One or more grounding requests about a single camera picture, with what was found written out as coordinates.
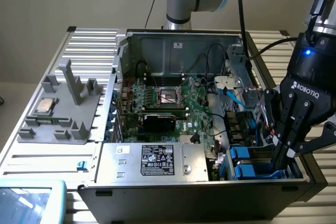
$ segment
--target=tablet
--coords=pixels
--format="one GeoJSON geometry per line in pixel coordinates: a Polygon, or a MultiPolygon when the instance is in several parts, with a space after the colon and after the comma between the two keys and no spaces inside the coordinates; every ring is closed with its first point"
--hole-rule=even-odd
{"type": "Polygon", "coordinates": [[[62,180],[0,179],[0,223],[63,223],[67,187],[62,180]]]}

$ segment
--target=robotiq logo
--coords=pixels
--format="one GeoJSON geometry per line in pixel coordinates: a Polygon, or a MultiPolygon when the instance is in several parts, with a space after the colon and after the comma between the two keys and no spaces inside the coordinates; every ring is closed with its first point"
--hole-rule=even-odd
{"type": "Polygon", "coordinates": [[[298,84],[296,81],[293,82],[293,85],[291,86],[292,89],[299,89],[304,93],[307,93],[309,95],[311,95],[312,97],[315,97],[316,99],[318,99],[320,97],[320,94],[318,92],[315,92],[311,89],[306,88],[305,86],[302,86],[300,84],[298,84]]]}

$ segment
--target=sticker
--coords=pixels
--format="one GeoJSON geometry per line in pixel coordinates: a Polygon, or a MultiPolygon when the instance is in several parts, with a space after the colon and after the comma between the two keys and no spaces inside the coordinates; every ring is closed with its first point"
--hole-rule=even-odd
{"type": "Polygon", "coordinates": [[[173,146],[143,145],[141,153],[141,175],[142,176],[175,175],[173,146]]]}
{"type": "Polygon", "coordinates": [[[130,145],[118,145],[115,152],[116,154],[129,154],[130,145]]]}
{"type": "Polygon", "coordinates": [[[174,48],[181,49],[183,47],[183,43],[174,43],[174,48]]]}

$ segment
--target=cpu socket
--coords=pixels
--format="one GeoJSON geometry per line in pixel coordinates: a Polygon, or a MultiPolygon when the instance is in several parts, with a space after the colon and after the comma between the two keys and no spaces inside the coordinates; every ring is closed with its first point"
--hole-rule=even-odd
{"type": "Polygon", "coordinates": [[[180,104],[181,89],[179,88],[159,88],[158,104],[180,104]]]}

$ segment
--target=monitor screen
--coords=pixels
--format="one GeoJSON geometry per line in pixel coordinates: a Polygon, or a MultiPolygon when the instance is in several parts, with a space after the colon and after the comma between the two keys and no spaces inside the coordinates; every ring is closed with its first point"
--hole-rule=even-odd
{"type": "Polygon", "coordinates": [[[40,223],[50,188],[0,188],[0,223],[40,223]]]}

